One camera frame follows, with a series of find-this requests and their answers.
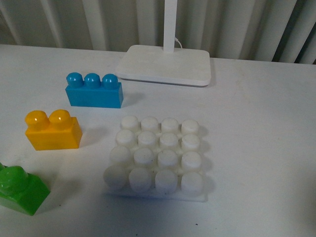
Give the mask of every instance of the white plastic base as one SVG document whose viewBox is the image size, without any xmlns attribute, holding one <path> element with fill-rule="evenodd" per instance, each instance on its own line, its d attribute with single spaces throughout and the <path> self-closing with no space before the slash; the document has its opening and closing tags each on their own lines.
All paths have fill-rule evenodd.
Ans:
<svg viewBox="0 0 316 237">
<path fill-rule="evenodd" d="M 206 201 L 202 158 L 198 153 L 199 124 L 173 118 L 159 123 L 125 116 L 111 150 L 111 165 L 104 171 L 108 194 Z"/>
<path fill-rule="evenodd" d="M 211 81 L 209 53 L 180 48 L 169 53 L 158 46 L 133 45 L 116 74 L 122 79 L 206 86 Z"/>
</svg>

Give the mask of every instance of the white curtain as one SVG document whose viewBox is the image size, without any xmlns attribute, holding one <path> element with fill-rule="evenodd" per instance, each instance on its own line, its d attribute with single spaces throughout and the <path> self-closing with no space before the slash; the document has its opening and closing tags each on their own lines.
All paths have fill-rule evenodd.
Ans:
<svg viewBox="0 0 316 237">
<path fill-rule="evenodd" d="M 164 0 L 0 0 L 0 43 L 162 46 L 163 11 Z M 178 0 L 176 37 L 211 57 L 312 64 L 315 22 L 316 0 Z"/>
</svg>

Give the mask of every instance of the white toy block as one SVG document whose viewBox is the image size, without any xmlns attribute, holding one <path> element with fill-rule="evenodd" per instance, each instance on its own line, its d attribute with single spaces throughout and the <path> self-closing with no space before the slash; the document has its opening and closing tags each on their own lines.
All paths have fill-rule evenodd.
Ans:
<svg viewBox="0 0 316 237">
<path fill-rule="evenodd" d="M 129 197 L 206 201 L 199 124 L 174 118 L 121 120 L 103 178 L 107 193 Z"/>
</svg>

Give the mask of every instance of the yellow toy block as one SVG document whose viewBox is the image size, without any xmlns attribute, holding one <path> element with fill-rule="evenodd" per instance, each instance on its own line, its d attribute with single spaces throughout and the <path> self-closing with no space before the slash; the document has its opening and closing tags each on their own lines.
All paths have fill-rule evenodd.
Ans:
<svg viewBox="0 0 316 237">
<path fill-rule="evenodd" d="M 26 115 L 25 122 L 25 135 L 37 151 L 79 148 L 82 131 L 67 110 L 56 110 L 49 118 L 44 111 L 35 110 Z"/>
</svg>

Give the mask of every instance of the plastic toy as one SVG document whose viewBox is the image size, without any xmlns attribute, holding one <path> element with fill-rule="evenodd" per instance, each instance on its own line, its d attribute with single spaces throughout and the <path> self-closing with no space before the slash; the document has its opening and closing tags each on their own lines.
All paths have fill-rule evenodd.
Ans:
<svg viewBox="0 0 316 237">
<path fill-rule="evenodd" d="M 0 205 L 33 216 L 49 193 L 36 175 L 0 163 Z"/>
<path fill-rule="evenodd" d="M 103 179 L 109 194 L 206 201 L 199 124 L 125 116 Z"/>
<path fill-rule="evenodd" d="M 66 93 L 71 106 L 120 108 L 123 102 L 122 84 L 117 76 L 106 74 L 102 82 L 95 73 L 85 76 L 79 73 L 67 76 Z"/>
<path fill-rule="evenodd" d="M 76 117 L 56 110 L 49 118 L 44 111 L 32 111 L 25 117 L 25 135 L 37 151 L 79 148 L 82 131 Z"/>
</svg>

